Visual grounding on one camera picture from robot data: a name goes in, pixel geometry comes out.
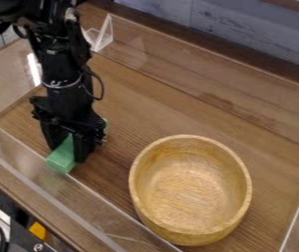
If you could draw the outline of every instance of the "green object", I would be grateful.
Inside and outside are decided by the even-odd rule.
[[[54,150],[46,162],[51,168],[62,173],[70,173],[76,165],[74,156],[74,140],[70,135],[60,146]]]

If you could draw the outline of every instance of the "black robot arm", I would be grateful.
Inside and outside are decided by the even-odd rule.
[[[47,96],[31,99],[34,117],[52,150],[72,135],[75,160],[83,162],[105,141],[107,123],[93,109],[102,97],[94,94],[91,45],[75,6],[72,0],[0,0],[0,33],[11,25],[20,36],[19,27],[26,30],[47,89]]]

